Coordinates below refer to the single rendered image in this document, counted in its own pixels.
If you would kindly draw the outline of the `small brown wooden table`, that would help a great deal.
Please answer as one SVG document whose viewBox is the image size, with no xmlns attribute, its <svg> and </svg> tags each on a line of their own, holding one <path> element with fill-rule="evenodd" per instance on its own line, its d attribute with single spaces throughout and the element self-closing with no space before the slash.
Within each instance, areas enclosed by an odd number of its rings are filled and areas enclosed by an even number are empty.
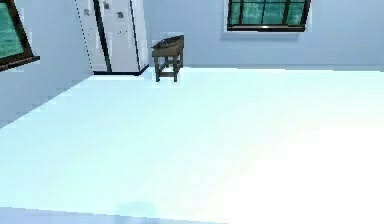
<svg viewBox="0 0 384 224">
<path fill-rule="evenodd" d="M 183 35 L 165 38 L 152 47 L 157 82 L 161 77 L 173 77 L 177 81 L 178 73 L 183 67 L 183 51 Z"/>
</svg>

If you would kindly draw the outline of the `white fridge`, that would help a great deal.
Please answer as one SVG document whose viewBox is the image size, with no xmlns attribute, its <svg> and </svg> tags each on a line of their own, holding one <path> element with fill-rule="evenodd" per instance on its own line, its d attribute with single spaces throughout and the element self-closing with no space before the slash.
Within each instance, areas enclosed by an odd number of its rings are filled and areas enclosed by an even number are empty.
<svg viewBox="0 0 384 224">
<path fill-rule="evenodd" d="M 141 75 L 149 67 L 144 0 L 74 0 L 93 75 Z"/>
</svg>

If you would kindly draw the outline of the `black framed window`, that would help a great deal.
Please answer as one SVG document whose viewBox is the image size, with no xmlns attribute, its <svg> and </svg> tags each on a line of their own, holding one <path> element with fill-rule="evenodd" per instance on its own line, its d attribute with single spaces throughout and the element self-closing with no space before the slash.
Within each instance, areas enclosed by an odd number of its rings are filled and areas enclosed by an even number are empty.
<svg viewBox="0 0 384 224">
<path fill-rule="evenodd" d="M 226 30 L 304 32 L 311 0 L 228 0 Z"/>
</svg>

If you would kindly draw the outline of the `brown framed window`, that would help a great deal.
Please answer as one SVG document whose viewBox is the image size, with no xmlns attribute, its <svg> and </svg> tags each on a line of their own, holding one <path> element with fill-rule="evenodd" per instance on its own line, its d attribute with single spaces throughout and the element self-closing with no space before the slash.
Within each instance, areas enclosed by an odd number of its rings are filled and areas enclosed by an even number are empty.
<svg viewBox="0 0 384 224">
<path fill-rule="evenodd" d="M 36 62 L 14 0 L 0 0 L 0 72 Z"/>
</svg>

